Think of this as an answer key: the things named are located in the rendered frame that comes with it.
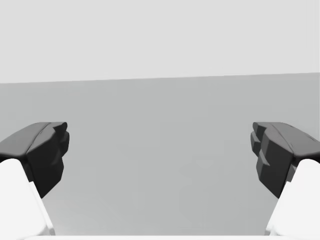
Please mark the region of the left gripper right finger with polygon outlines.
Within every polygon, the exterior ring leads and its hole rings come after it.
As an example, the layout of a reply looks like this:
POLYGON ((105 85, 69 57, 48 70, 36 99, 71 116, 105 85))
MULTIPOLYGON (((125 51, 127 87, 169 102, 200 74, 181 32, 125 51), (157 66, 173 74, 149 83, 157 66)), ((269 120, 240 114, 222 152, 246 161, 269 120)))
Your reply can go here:
POLYGON ((320 141, 283 122, 254 122, 259 181, 278 199, 270 236, 320 237, 320 141))

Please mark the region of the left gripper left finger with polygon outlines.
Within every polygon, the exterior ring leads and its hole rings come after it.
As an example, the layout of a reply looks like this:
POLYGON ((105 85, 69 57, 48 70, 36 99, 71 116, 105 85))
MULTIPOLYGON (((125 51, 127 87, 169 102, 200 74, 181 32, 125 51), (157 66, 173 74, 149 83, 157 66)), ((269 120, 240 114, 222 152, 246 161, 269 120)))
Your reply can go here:
POLYGON ((0 141, 0 237, 54 236, 43 198, 60 182, 66 122, 36 122, 0 141))

